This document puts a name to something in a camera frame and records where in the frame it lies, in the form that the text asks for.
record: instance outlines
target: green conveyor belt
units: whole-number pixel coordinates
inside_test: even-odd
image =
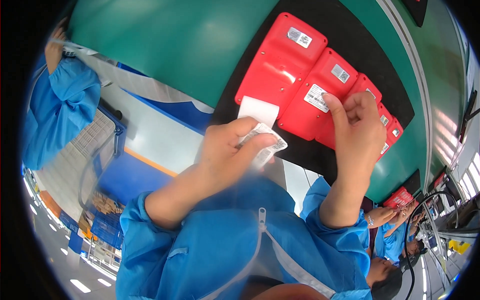
[[[341,0],[377,40],[398,73],[415,117],[400,140],[377,163],[367,196],[382,201],[416,169],[423,188],[427,166],[425,115],[404,45],[374,0]],[[121,61],[215,107],[238,60],[277,0],[79,0],[70,22],[75,43]],[[433,142],[449,138],[445,117],[459,124],[463,72],[454,25],[440,0],[429,1],[423,28],[414,25],[400,0],[393,3],[414,39],[432,106]],[[445,162],[438,151],[432,175]]]

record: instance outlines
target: bracelet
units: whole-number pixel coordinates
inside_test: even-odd
[[[373,226],[373,220],[372,220],[372,218],[370,218],[369,215],[367,215],[367,218],[368,218],[368,222],[369,222],[368,225]]]

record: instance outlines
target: paper label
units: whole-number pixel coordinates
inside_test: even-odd
[[[382,155],[383,153],[385,153],[385,151],[387,151],[388,147],[389,147],[388,144],[385,143],[384,148],[383,148],[382,151],[380,152],[380,155]]]
[[[307,101],[308,103],[312,104],[319,110],[327,113],[329,108],[327,104],[325,103],[322,95],[327,93],[324,89],[319,87],[316,84],[313,84],[308,93],[305,95],[303,100]]]
[[[400,130],[398,130],[397,128],[395,128],[395,129],[393,129],[392,133],[393,133],[393,135],[394,135],[395,137],[398,137],[398,135],[400,134]]]
[[[375,95],[372,93],[372,91],[371,91],[369,88],[367,88],[365,91],[370,92],[370,93],[372,94],[372,96],[373,96],[374,99],[377,98],[377,97],[375,97]]]
[[[345,70],[343,70],[342,67],[340,67],[339,65],[335,65],[335,67],[333,67],[331,72],[333,75],[335,75],[336,78],[338,78],[343,83],[346,83],[350,77],[350,75],[347,72],[345,72]]]
[[[266,124],[258,123],[257,126],[255,126],[255,128],[253,128],[247,135],[239,139],[239,144],[237,145],[236,148],[241,149],[249,139],[261,133],[273,134],[277,138],[277,143],[275,145],[262,149],[257,154],[257,156],[252,161],[252,165],[256,169],[260,169],[261,167],[263,167],[273,157],[273,155],[276,152],[281,151],[288,147],[287,142],[285,142],[285,140],[282,139],[282,137],[278,135],[278,133],[273,131]]]
[[[384,124],[384,126],[387,126],[387,124],[388,124],[388,119],[387,119],[387,117],[386,117],[385,115],[382,115],[382,116],[380,117],[380,121]]]
[[[312,42],[311,37],[293,27],[288,30],[287,37],[304,48],[308,48]]]

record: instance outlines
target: blue jacket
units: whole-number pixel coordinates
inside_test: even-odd
[[[27,168],[39,170],[93,121],[100,81],[77,58],[63,58],[49,75],[42,55],[31,84],[22,159]]]
[[[319,205],[329,188],[319,178],[305,201]],[[330,229],[314,209],[305,222],[280,186],[245,177],[201,201],[172,231],[152,223],[144,207],[148,194],[130,201],[120,217],[118,299],[237,299],[265,234],[284,283],[308,284],[330,299],[372,298],[365,281],[370,259],[358,238],[367,227],[363,218],[350,228]]]

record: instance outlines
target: zipper pull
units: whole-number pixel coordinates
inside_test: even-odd
[[[261,232],[264,232],[267,229],[267,226],[265,225],[266,214],[267,214],[267,210],[264,209],[263,207],[260,207],[258,209],[258,228],[260,229]]]

